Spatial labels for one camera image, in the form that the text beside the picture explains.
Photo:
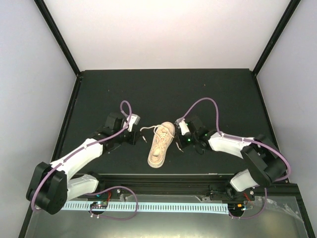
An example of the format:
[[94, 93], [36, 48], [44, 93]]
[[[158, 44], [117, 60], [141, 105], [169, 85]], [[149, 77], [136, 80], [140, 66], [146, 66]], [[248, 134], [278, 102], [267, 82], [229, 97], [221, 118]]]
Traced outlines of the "white beige sneaker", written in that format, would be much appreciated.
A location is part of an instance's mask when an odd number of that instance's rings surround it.
[[171, 122], [163, 122], [154, 127], [154, 136], [148, 155], [148, 164], [152, 168], [160, 168], [166, 157], [167, 150], [175, 136], [175, 126]]

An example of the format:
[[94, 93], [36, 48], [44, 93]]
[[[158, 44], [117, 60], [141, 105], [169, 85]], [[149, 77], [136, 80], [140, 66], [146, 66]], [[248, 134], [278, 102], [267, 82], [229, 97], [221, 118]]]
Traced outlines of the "white shoelace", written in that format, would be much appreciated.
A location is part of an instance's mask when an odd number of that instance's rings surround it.
[[147, 143], [147, 140], [142, 133], [145, 129], [153, 129], [154, 136], [152, 146], [155, 150], [156, 148], [159, 148], [161, 152], [166, 152], [172, 141], [175, 139], [175, 126], [170, 122], [164, 122], [150, 127], [142, 127], [140, 129], [141, 136]]

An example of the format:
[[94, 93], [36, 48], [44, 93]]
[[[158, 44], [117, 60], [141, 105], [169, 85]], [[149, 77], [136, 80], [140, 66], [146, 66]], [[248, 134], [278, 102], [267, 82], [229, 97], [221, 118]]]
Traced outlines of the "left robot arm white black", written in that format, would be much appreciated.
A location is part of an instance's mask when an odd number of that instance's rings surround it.
[[111, 113], [83, 144], [51, 163], [39, 163], [33, 172], [26, 199], [32, 210], [43, 209], [53, 215], [65, 203], [85, 194], [103, 197], [106, 185], [94, 174], [74, 178], [82, 168], [101, 155], [118, 148], [122, 143], [135, 144], [137, 132], [133, 129], [140, 117]]

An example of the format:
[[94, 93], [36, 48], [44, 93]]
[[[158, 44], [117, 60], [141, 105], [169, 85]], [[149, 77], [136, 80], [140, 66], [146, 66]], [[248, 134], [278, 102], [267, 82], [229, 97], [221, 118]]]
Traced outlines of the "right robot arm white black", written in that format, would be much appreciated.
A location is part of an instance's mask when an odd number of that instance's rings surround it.
[[238, 200], [247, 189], [269, 187], [288, 170], [279, 151], [266, 136], [241, 138], [226, 135], [207, 129], [197, 116], [189, 120], [177, 119], [175, 125], [175, 142], [179, 150], [192, 145], [200, 155], [207, 150], [222, 152], [245, 162], [247, 168], [236, 173], [219, 191], [229, 200]]

